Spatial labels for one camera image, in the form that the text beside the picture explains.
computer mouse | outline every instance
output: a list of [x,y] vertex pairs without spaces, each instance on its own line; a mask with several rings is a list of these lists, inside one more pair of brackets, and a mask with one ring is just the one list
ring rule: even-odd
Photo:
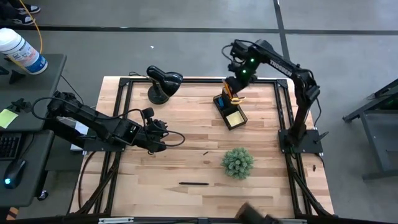
[[26,161],[23,159],[17,159],[12,161],[4,173],[3,183],[7,189],[15,189],[18,187],[22,179]]

yellow sticky note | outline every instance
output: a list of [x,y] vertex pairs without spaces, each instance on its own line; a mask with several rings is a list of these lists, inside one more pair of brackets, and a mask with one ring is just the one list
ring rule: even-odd
[[18,114],[9,111],[7,109],[4,109],[0,113],[0,127],[2,128],[7,128],[11,122],[18,117]]
[[244,122],[244,120],[242,118],[242,115],[241,115],[241,113],[239,111],[237,111],[235,113],[231,113],[230,115],[228,115],[226,117],[226,119],[228,120],[228,122],[231,125],[231,127]]

gray desk surface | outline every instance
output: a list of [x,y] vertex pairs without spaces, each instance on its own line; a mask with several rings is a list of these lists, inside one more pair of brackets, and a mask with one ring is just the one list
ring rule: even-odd
[[[11,105],[12,101],[23,98],[25,101],[33,103],[41,97],[53,96],[57,89],[63,67],[67,56],[62,54],[44,54],[49,65],[43,73],[39,75],[26,75],[25,78],[9,84],[11,69],[25,73],[12,62],[7,62],[0,58],[0,66],[10,71],[8,75],[0,75],[0,111]],[[47,113],[47,104],[50,100],[43,100],[35,106],[38,116],[44,117]],[[35,118],[32,113],[21,111],[18,117],[8,126],[7,131],[40,131],[44,121]]]
[[[40,131],[34,134],[34,140],[24,159],[26,165],[21,183],[15,189],[6,189],[0,184],[0,207],[26,207],[32,203],[39,184],[39,179],[44,171],[45,161],[52,145],[54,133],[52,131]],[[30,143],[33,134],[27,134],[23,141],[24,151]],[[10,161],[0,161],[0,176],[9,165]]]

black desk lamp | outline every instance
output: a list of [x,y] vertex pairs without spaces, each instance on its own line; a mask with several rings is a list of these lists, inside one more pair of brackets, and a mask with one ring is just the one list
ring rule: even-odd
[[169,98],[180,88],[182,75],[177,72],[163,72],[156,66],[147,68],[147,75],[152,80],[148,90],[148,98],[153,104],[166,103]]

computer keyboard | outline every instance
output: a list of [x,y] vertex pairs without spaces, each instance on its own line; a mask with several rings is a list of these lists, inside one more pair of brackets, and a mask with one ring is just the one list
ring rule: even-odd
[[15,159],[21,139],[21,133],[0,133],[0,161]]

